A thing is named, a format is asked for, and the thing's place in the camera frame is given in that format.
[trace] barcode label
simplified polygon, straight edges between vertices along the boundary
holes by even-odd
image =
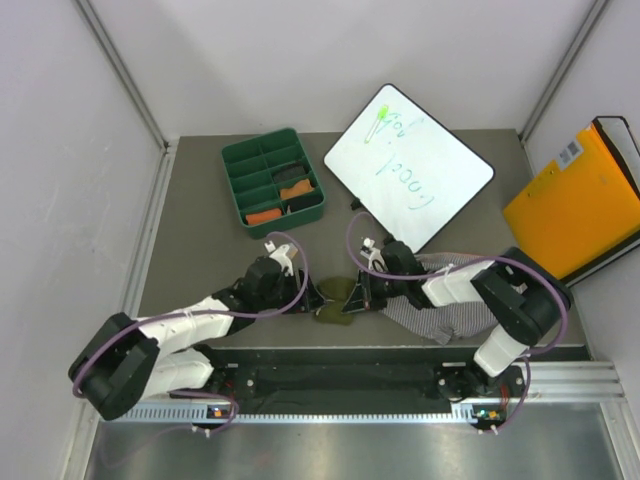
[[[582,148],[582,145],[580,145],[580,142],[572,140],[571,143],[558,155],[557,164],[560,170],[564,170],[571,165],[576,158],[582,155],[583,152],[584,149]]]

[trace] striped cloth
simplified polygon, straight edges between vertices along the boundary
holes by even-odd
[[[434,253],[417,255],[416,258],[424,268],[434,271],[451,264],[462,265],[476,256]],[[440,345],[445,345],[454,338],[472,337],[498,324],[491,310],[480,302],[416,310],[405,297],[396,297],[388,300],[382,313],[407,330],[435,340]]]

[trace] yellow folder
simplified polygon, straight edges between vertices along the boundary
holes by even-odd
[[[620,117],[596,118],[503,212],[522,250],[557,278],[606,263],[640,231],[638,150],[629,132],[635,154],[621,145],[607,119],[628,132]]]

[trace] silver metal floor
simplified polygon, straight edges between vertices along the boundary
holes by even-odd
[[[116,469],[167,425],[103,423],[86,479],[616,480],[622,476],[597,404],[529,404],[508,430],[466,425],[246,425],[207,440],[174,431]]]

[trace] white wall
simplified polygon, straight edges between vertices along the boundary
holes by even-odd
[[[596,115],[624,115],[640,135],[640,2],[614,0],[562,86],[528,150],[544,167]],[[640,423],[640,251],[584,283],[575,294],[594,353],[615,362]]]
[[[67,368],[121,302],[159,148],[72,2],[1,2],[0,51],[0,477],[47,479]]]
[[[451,128],[521,128],[590,3],[93,0],[169,138],[340,131],[386,82]]]

